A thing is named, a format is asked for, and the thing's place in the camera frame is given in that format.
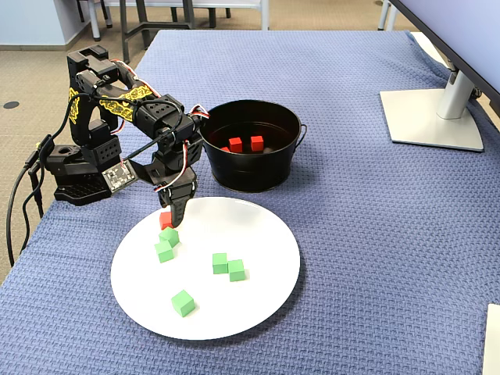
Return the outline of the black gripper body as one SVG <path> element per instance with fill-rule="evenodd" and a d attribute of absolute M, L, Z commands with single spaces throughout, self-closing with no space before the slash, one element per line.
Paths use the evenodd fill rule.
<path fill-rule="evenodd" d="M 197 176 L 189 166 L 187 157 L 178 157 L 174 161 L 164 163 L 159 158 L 153 159 L 154 169 L 151 170 L 154 177 L 157 192 L 170 188 L 171 200 L 181 197 L 192 198 L 197 188 Z"/>

